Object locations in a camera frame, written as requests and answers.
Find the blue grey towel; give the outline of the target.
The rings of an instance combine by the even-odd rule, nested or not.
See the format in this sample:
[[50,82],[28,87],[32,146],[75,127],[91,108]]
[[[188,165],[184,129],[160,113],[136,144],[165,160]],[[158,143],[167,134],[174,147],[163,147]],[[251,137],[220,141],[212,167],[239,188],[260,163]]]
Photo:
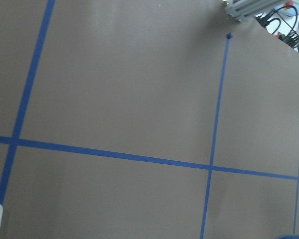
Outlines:
[[299,234],[282,235],[282,236],[276,237],[275,239],[299,239]]

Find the aluminium frame post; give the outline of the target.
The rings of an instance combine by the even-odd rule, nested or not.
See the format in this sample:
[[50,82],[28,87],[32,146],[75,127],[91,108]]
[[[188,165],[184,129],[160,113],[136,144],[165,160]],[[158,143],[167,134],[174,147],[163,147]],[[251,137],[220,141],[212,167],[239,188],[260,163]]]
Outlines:
[[224,0],[225,14],[238,22],[283,5],[286,0]]

